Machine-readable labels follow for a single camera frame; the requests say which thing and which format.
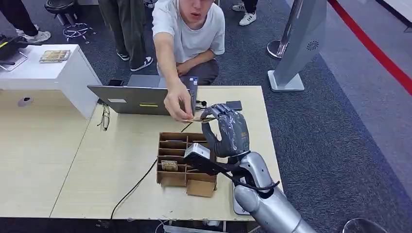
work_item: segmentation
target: silver robotic arm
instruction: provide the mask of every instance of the silver robotic arm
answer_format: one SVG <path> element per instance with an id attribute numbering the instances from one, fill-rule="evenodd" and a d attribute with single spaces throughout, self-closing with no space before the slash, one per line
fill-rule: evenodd
<path id="1" fill-rule="evenodd" d="M 249 150 L 249 132 L 241 113 L 225 104 L 208 107 L 202 117 L 213 115 L 219 124 L 219 141 L 209 123 L 202 131 L 212 152 L 228 157 L 228 163 L 210 161 L 210 150 L 193 144 L 185 153 L 185 162 L 209 175 L 222 173 L 235 184 L 234 197 L 239 205 L 270 233 L 316 233 L 286 199 L 274 183 L 265 161 L 257 152 Z"/>
<path id="2" fill-rule="evenodd" d="M 256 152 L 245 155 L 240 166 L 248 170 L 257 187 L 273 183 L 262 156 Z M 271 233 L 316 233 L 286 199 L 279 187 L 267 190 L 268 196 L 251 188 L 237 185 L 234 196 L 239 205 Z"/>

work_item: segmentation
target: red stripe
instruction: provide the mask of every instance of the red stripe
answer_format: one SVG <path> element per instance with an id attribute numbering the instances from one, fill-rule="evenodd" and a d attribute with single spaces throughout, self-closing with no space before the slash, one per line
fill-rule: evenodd
<path id="1" fill-rule="evenodd" d="M 392 74 L 396 80 L 412 95 L 412 80 L 403 72 L 386 54 L 362 31 L 359 25 L 351 18 L 337 0 L 328 0 L 336 13 L 342 18 L 349 29 L 362 42 L 362 44 L 372 53 L 372 55 L 382 64 L 385 69 Z"/>

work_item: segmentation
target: black sneaker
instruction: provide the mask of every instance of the black sneaker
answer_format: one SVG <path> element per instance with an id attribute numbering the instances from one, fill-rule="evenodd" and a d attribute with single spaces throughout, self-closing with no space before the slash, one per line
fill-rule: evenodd
<path id="1" fill-rule="evenodd" d="M 138 68 L 131 68 L 131 67 L 130 67 L 130 71 L 131 71 L 131 72 L 135 72 L 135 71 L 141 70 L 141 69 L 149 66 L 152 62 L 153 62 L 153 58 L 152 58 L 152 57 L 146 57 L 146 59 L 144 60 L 144 64 L 143 64 L 141 67 L 138 67 Z"/>
<path id="2" fill-rule="evenodd" d="M 124 60 L 124 61 L 129 61 L 130 60 L 129 55 L 120 54 L 119 52 L 116 52 L 116 53 L 122 60 Z"/>

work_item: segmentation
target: stool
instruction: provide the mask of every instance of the stool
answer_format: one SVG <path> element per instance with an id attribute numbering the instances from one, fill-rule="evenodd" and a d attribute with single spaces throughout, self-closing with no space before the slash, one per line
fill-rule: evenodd
<path id="1" fill-rule="evenodd" d="M 79 4 L 77 0 L 47 0 L 44 4 L 46 10 L 52 14 L 55 14 L 60 21 L 60 23 L 65 26 L 63 29 L 63 35 L 66 37 L 67 41 L 75 37 L 83 37 L 86 44 L 90 43 L 85 34 L 91 31 L 93 34 L 96 32 L 85 23 L 76 23 L 77 11 L 79 9 Z"/>

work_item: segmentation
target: cardboard compartment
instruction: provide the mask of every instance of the cardboard compartment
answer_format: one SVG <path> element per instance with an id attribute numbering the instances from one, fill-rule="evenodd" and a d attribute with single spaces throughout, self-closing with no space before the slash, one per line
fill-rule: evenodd
<path id="1" fill-rule="evenodd" d="M 210 198 L 216 190 L 216 176 L 209 176 L 183 163 L 185 150 L 196 142 L 209 148 L 201 133 L 160 133 L 156 179 L 162 187 L 185 186 L 188 195 Z M 210 158 L 216 161 L 213 153 Z M 176 161 L 177 171 L 164 171 L 162 161 Z"/>

